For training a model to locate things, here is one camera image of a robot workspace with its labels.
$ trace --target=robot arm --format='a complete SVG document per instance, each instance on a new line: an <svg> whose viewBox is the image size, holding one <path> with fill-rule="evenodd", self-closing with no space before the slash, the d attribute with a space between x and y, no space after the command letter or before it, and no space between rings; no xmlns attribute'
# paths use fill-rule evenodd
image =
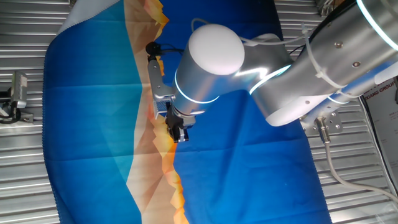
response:
<svg viewBox="0 0 398 224"><path fill-rule="evenodd" d="M149 57L156 108L167 108L175 142L187 141L195 116L235 90L247 90L273 126L304 115L313 122L325 107L335 110L391 78L368 71L398 60L397 12L396 0L346 1L306 39L295 62L276 35L243 44L227 27L202 26L188 41L172 87L163 85L159 64Z"/></svg>

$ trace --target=blue cloth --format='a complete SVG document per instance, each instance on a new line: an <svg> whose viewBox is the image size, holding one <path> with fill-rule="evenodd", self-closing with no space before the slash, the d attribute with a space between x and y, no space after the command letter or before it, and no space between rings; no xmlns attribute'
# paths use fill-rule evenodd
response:
<svg viewBox="0 0 398 224"><path fill-rule="evenodd" d="M247 38L282 35L272 1L161 2L170 21L160 44L185 48L194 17ZM46 54L43 147L62 223L141 223L126 180L142 86L123 7L62 32ZM171 83L180 56L162 60ZM331 223L299 122L273 128L237 91L198 116L189 135L174 166L191 224Z"/></svg>

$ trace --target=metal panel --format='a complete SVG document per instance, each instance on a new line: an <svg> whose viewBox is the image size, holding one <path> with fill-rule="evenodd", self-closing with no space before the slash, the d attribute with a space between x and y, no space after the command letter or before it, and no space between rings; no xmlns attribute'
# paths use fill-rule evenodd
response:
<svg viewBox="0 0 398 224"><path fill-rule="evenodd" d="M373 141L370 125L358 101L339 109L343 132L331 136L333 165L342 178L389 191L386 168ZM337 182L330 174L319 136L308 136L312 155L333 223L378 223L391 200L379 193L358 190Z"/></svg>
<svg viewBox="0 0 398 224"><path fill-rule="evenodd" d="M68 0L0 0L0 90L28 75L34 123L0 124L0 223L60 223L42 149L44 56L70 11Z"/></svg>
<svg viewBox="0 0 398 224"><path fill-rule="evenodd" d="M319 16L315 1L312 0L275 0L275 6L285 40L302 35L301 25L303 23L309 28L315 28L323 21L323 18ZM304 40L300 40L285 46L288 52L291 52L303 44L305 44ZM296 59L300 52L301 49L296 50L292 53L292 58Z"/></svg>

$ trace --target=screw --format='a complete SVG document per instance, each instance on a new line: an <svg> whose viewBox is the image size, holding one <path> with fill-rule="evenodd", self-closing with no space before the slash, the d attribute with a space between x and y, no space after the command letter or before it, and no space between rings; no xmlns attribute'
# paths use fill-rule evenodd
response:
<svg viewBox="0 0 398 224"><path fill-rule="evenodd" d="M361 62L354 62L353 67L358 68L361 65Z"/></svg>
<svg viewBox="0 0 398 224"><path fill-rule="evenodd" d="M337 41L337 42L335 43L335 47L336 47L337 49L342 48L342 47L343 47L343 42L342 42L342 41Z"/></svg>

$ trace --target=mounting plate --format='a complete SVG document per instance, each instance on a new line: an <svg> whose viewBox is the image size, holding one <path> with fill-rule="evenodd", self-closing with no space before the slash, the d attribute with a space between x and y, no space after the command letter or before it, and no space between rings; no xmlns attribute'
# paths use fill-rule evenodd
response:
<svg viewBox="0 0 398 224"><path fill-rule="evenodd" d="M325 117L326 128L328 128L329 134L337 134L343 131L343 125L341 123L341 119L337 110L327 114L324 117ZM306 119L306 117L304 116L300 118L300 122L307 136L319 135L318 127L316 126L314 121L310 121L309 119Z"/></svg>

